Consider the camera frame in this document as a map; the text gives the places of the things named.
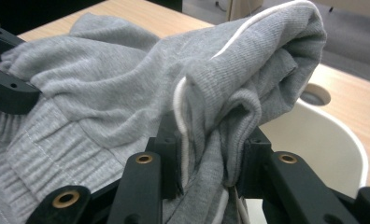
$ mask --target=gray sweatshirt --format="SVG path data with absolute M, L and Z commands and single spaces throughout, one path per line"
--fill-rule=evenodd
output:
M 325 39 L 315 6 L 294 1 L 163 39 L 85 14 L 5 53 L 0 69 L 42 94 L 26 116 L 0 112 L 0 223 L 24 223 L 61 186 L 120 178 L 173 109 L 185 193 L 164 201 L 164 223 L 248 223 L 233 188 L 243 143 L 292 109 Z

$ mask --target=wooden table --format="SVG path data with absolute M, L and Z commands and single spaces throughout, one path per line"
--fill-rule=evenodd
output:
M 108 0 L 25 33 L 21 38 L 29 41 L 68 33 L 74 21 L 86 12 L 122 17 L 159 37 L 212 26 L 150 2 Z M 310 82 L 331 93 L 331 103 L 320 108 L 342 120 L 362 141 L 369 158 L 367 185 L 370 186 L 370 82 L 322 64 L 318 66 Z

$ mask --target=metal screw hole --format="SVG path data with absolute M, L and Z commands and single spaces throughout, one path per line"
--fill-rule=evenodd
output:
M 53 207 L 55 208 L 66 208 L 78 201 L 80 195 L 76 190 L 69 190 L 63 192 L 53 200 Z
M 145 164 L 145 163 L 149 163 L 152 161 L 152 157 L 150 155 L 140 155 L 138 156 L 135 161 L 137 163 L 141 163 L 141 164 Z
M 294 156 L 289 154 L 281 154 L 278 158 L 288 164 L 294 164 L 298 162 L 298 160 Z

